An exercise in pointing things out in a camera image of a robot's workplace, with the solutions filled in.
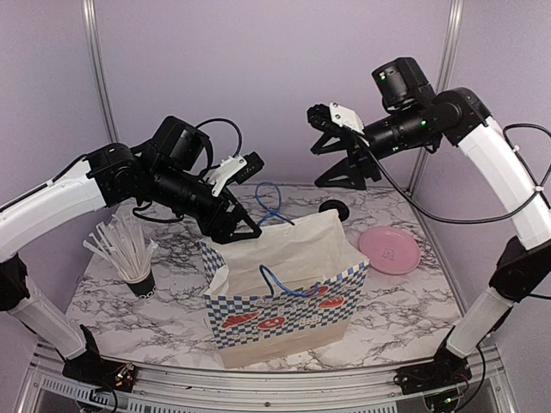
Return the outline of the blue checkered paper bag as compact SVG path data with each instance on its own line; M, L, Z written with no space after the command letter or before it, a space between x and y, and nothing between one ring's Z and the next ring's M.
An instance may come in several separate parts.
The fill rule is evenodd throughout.
M200 241L207 319L222 363L245 367L340 341L369 260L342 226L342 209L284 220L236 243Z

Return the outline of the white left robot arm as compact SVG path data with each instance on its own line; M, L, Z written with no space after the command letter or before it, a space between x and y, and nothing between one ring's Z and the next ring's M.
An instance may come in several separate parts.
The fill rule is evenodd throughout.
M166 117L151 139L129 147L115 143L84 154L53 179L1 207L1 309L50 342L89 382L108 377L108 363L91 333L74 327L40 295L19 250L87 213L125 200L157 202L181 219L190 216L201 233L226 244L257 238L261 230L227 189L259 172L255 152L213 166L210 138L197 126Z

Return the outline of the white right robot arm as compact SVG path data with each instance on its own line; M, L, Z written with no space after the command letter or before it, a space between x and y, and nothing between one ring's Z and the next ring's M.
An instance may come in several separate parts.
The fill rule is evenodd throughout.
M437 92L418 62L399 57L376 68L372 78L381 94L383 119L367 124L339 103L316 104L308 123L319 130L316 155L342 152L344 158L316 180L319 187L361 190L388 179L383 160L412 149L435 152L443 141L477 170L500 212L461 217L458 225L511 223L514 234L498 259L486 289L451 330L426 370L434 385L445 385L513 307L530 296L550 273L550 203L545 178L535 178L482 100L459 87Z

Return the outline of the black cup holding straws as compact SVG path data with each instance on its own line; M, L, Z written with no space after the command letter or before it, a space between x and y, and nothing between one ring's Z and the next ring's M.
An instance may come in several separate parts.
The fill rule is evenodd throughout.
M156 292L156 283L151 270L135 280L127 281L126 284L138 299L149 299Z

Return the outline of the bundle of wrapped straws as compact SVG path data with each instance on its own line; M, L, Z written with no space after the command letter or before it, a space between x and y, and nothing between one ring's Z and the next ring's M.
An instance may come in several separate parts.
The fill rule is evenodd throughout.
M127 284L137 284L150 274L158 243L145 236L133 215L115 213L107 224L96 225L83 246L113 266Z

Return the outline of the pink round plate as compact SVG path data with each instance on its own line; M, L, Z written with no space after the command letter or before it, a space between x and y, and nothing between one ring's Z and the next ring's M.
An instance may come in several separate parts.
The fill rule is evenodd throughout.
M391 226L368 228L360 236L358 247L370 266L383 274L408 274L421 261L421 249L412 235Z

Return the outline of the aluminium front rail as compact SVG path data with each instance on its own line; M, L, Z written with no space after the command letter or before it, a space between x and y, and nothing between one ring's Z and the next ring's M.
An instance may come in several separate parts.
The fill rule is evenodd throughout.
M469 381L405 394L400 363L328 371L224 371L135 363L130 392L68 379L53 348L39 343L17 412L516 412L495 347L469 357Z

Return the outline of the aluminium frame post left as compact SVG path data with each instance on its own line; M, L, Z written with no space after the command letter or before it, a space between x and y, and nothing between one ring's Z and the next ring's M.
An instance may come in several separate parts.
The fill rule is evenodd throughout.
M84 15L84 32L88 43L91 70L103 124L108 135L108 141L110 143L119 143L120 138L115 124L114 111L108 90L108 80L102 58L96 2L94 0L83 0L81 4Z

